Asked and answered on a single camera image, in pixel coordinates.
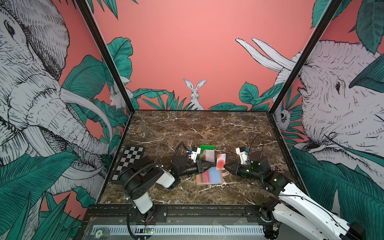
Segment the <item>right black frame post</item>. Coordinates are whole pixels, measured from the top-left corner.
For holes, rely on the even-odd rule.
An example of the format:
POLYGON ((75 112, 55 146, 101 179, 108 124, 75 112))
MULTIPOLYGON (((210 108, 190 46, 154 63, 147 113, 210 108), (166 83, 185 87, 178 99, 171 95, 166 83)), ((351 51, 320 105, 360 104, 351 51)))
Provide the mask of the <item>right black frame post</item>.
POLYGON ((324 31, 328 27, 329 23, 331 22, 333 16, 335 15, 336 11, 338 10, 341 4, 342 4, 342 0, 332 0, 328 3, 325 11, 322 14, 321 19, 319 20, 317 26, 315 27, 315 30, 311 35, 308 43, 306 44, 301 56, 299 57, 297 63, 295 64, 293 70, 291 71, 276 101, 274 102, 273 106, 270 108, 269 115, 274 114, 279 104, 283 101, 284 96, 288 92, 294 80, 298 77, 300 70, 304 66, 308 57, 312 54, 317 42, 323 35, 324 31))

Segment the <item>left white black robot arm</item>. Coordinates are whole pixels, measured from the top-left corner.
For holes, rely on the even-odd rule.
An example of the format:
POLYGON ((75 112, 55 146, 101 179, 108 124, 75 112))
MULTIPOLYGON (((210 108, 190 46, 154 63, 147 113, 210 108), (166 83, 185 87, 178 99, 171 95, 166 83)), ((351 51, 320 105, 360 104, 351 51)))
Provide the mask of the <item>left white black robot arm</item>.
POLYGON ((155 184, 174 189, 184 176, 199 175, 214 166, 214 162, 193 161, 191 154, 174 156, 169 168, 155 163, 149 156, 130 164, 118 177, 123 195, 138 212, 139 219, 147 223, 155 216, 155 207, 148 190, 155 184))

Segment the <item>black white checkerboard plate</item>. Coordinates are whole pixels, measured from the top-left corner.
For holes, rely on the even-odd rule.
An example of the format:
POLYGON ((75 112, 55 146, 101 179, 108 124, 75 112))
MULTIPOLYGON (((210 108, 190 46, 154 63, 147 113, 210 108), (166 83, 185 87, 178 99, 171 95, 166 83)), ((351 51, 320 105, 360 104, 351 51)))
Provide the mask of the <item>black white checkerboard plate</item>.
POLYGON ((142 158, 144 151, 145 148, 143 146, 126 146, 117 166, 112 171, 110 182, 112 184, 119 184, 120 173, 132 167, 135 162, 138 162, 142 158))

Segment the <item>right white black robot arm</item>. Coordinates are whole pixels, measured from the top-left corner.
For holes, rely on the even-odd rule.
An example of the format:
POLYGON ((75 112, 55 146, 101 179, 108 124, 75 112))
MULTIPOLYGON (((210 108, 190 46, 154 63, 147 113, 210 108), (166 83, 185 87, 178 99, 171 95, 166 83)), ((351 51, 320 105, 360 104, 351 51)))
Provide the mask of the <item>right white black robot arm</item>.
POLYGON ((326 210, 297 187, 283 173, 274 171, 261 152, 237 150, 240 162, 225 164, 231 174, 246 180, 256 180, 271 193, 257 211, 264 223, 264 235, 274 240, 280 224, 285 224, 309 240, 364 240, 366 230, 360 224, 349 223, 326 210))

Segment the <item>black front mounting rail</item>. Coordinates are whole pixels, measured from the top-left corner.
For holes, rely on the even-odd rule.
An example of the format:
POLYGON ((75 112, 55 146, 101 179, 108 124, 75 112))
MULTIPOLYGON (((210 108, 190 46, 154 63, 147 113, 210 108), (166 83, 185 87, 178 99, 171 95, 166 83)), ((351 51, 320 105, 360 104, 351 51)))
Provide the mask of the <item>black front mounting rail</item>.
MULTIPOLYGON (((98 204, 88 208, 84 221, 91 218, 122 217, 126 219, 131 205, 129 204, 98 204)), ((171 217, 194 218, 246 218, 249 223, 270 225, 275 220, 266 222, 262 219, 259 205, 167 205, 159 204, 146 213, 141 214, 139 210, 131 210, 130 221, 140 222, 155 217, 153 222, 164 223, 171 217)))

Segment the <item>black frame post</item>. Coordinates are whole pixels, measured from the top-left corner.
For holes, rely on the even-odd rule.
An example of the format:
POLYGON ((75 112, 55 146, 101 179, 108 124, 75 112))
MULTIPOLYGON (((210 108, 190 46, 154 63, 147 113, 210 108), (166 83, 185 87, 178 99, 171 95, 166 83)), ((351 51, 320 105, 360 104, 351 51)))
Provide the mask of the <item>black frame post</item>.
POLYGON ((88 29, 90 30, 90 32, 92 34, 94 41, 96 42, 96 44, 98 46, 99 51, 101 52, 103 60, 105 61, 107 68, 114 79, 114 82, 118 86, 118 89, 119 89, 119 91, 120 91, 120 93, 121 93, 121 95, 122 95, 122 97, 123 97, 123 99, 124 99, 124 101, 128 107, 130 114, 134 114, 135 113, 134 106, 133 106, 133 104, 132 104, 132 102, 131 102, 131 100, 130 100, 127 92, 126 92, 126 88, 123 85, 123 82, 120 78, 120 75, 119 75, 119 72, 118 72, 117 67, 115 65, 115 62, 112 59, 112 56, 111 56, 110 51, 108 49, 108 46, 106 45, 104 38, 100 32, 100 29, 99 29, 97 23, 95 22, 93 14, 89 8, 88 2, 83 1, 83 0, 76 0, 75 2, 76 2, 77 6, 78 6, 78 8, 82 14, 84 21, 87 24, 88 29))
POLYGON ((301 56, 299 57, 297 63, 295 64, 293 70, 291 71, 276 101, 274 102, 273 106, 270 108, 269 115, 274 114, 279 104, 283 101, 284 96, 288 92, 294 80, 298 77, 300 70, 304 66, 308 57, 312 54, 317 42, 323 35, 324 31, 328 27, 329 23, 331 22, 333 16, 335 15, 336 11, 338 10, 341 4, 342 4, 342 0, 332 0, 328 3, 325 11, 322 14, 321 19, 319 20, 317 26, 315 27, 315 30, 311 35, 308 43, 306 44, 301 56))

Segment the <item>white red credit card stack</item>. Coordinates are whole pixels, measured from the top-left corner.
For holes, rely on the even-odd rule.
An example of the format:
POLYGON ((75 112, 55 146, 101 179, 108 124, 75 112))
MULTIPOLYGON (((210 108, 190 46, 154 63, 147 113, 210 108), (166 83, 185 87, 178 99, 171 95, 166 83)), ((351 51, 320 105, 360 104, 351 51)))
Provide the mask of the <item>white red credit card stack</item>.
POLYGON ((201 152, 200 159, 207 162, 215 162, 215 150, 205 149, 201 152))

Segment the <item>pink leather card holder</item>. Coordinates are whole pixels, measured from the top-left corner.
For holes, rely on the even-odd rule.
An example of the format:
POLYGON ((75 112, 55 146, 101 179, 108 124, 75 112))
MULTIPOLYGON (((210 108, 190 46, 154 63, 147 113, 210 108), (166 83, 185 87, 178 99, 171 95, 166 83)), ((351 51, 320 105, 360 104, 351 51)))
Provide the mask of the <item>pink leather card holder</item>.
POLYGON ((207 171, 209 171, 210 183, 209 184, 202 184, 200 174, 199 174, 199 175, 196 175, 197 186, 200 186, 200 185, 221 185, 224 183, 223 170, 220 171, 220 170, 217 170, 216 167, 212 167, 207 171))

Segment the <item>green plastic tray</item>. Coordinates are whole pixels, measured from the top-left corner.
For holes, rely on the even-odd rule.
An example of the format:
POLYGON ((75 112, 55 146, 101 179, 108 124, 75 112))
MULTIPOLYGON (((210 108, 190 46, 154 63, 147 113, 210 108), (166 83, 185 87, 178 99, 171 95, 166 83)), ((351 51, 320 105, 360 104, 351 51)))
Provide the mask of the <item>green plastic tray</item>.
POLYGON ((215 147, 201 145, 200 160, 214 163, 215 162, 215 147))

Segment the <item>left black frame post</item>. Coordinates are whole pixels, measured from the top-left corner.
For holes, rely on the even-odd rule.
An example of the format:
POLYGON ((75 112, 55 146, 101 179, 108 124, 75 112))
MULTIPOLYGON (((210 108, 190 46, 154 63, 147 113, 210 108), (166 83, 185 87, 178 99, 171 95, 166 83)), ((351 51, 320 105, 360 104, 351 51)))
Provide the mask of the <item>left black frame post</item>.
POLYGON ((100 32, 100 29, 99 29, 97 23, 95 22, 93 14, 89 8, 88 2, 83 1, 83 0, 76 0, 75 2, 76 2, 77 6, 78 6, 78 8, 82 14, 84 21, 87 24, 88 29, 90 30, 90 32, 92 34, 94 41, 96 42, 96 44, 98 46, 99 51, 101 52, 103 60, 105 61, 107 68, 114 79, 114 82, 118 86, 118 89, 119 89, 119 91, 120 91, 120 93, 121 93, 121 95, 122 95, 122 97, 123 97, 123 99, 124 99, 124 101, 128 107, 130 114, 134 114, 135 113, 134 106, 133 106, 133 104, 132 104, 132 102, 131 102, 131 100, 130 100, 127 92, 126 92, 126 88, 123 85, 123 82, 120 78, 120 75, 119 75, 119 72, 118 72, 117 67, 115 65, 115 62, 112 59, 112 56, 111 56, 110 51, 108 49, 108 46, 106 45, 104 38, 100 32))

